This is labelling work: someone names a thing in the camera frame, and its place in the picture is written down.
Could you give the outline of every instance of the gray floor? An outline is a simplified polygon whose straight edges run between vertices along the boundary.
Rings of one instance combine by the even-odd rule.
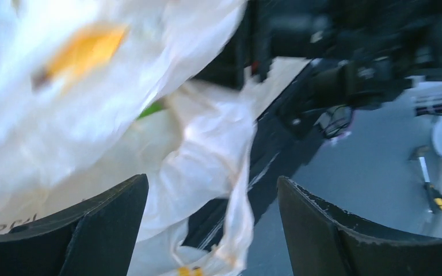
[[[432,225],[412,150],[431,145],[431,118],[414,117],[412,91],[384,108],[358,111],[352,134],[336,146],[322,147],[314,160],[291,176],[312,193],[361,217],[388,227],[442,236]],[[426,156],[432,179],[438,157]],[[255,227],[244,276],[292,275],[287,246],[275,202]]]

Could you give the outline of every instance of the gray surface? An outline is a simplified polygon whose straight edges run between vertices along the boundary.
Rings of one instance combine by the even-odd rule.
[[[416,147],[431,145],[432,122],[414,117],[413,93],[409,91],[379,110],[356,112],[352,134],[334,147],[322,147],[292,178],[312,193],[366,219],[411,233],[442,236],[442,219],[439,225],[429,224],[432,215],[428,213],[419,164],[407,160]],[[426,161],[431,178],[436,179],[436,154],[428,153]],[[243,275],[292,275],[276,202],[255,227],[248,269]]]

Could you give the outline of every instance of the green object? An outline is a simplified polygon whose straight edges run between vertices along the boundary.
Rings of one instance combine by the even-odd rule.
[[[161,110],[163,110],[163,105],[160,102],[154,102],[141,113],[141,115],[140,115],[140,117],[138,117],[138,119],[152,115],[153,113],[161,111]]]

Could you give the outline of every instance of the black surface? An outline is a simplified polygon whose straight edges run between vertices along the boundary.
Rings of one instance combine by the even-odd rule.
[[[388,228],[279,179],[294,275],[442,275],[442,239]]]
[[[323,60],[316,68],[335,65],[335,62]],[[318,132],[311,131],[305,139],[299,139],[277,116],[281,106],[290,101],[294,94],[307,92],[304,87],[313,70],[312,65],[306,66],[258,118],[258,131],[250,154],[250,183],[263,171],[266,170],[266,173],[253,183],[248,192],[255,223],[277,197],[277,178],[294,174],[301,164],[311,160],[321,145]],[[189,235],[184,245],[210,250],[212,245],[217,244],[223,234],[221,226],[226,206],[227,200],[212,200],[193,214],[189,219]]]
[[[0,276],[126,275],[147,194],[137,175],[0,235]]]

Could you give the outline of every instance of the floor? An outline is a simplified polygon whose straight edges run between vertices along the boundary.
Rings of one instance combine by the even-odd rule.
[[[417,90],[381,109],[356,112],[351,135],[336,145],[323,146],[292,179],[366,219],[442,237],[442,218],[437,227],[428,213],[420,168],[408,161],[416,147],[431,145],[432,120],[414,117],[412,112],[411,97]],[[429,152],[426,161],[431,179],[436,179],[437,155]],[[292,275],[277,202],[255,227],[248,268],[242,275]]]

